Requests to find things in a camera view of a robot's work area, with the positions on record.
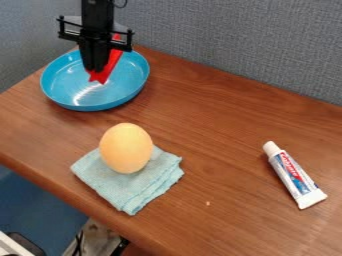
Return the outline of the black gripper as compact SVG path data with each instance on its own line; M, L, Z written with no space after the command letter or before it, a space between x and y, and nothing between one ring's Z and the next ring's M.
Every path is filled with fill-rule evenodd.
M112 29L87 28L81 16L63 16L57 18L59 22L58 36L61 39L79 43L79 50L85 68L102 72L109 63L110 51L133 51L133 36L136 32L120 24L113 23Z

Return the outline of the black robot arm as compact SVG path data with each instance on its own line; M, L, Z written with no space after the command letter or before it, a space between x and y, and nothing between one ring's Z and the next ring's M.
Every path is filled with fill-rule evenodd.
M113 50L133 51L134 31L116 21L116 0L82 0L82 15L58 18L61 39L79 45L85 68L105 70Z

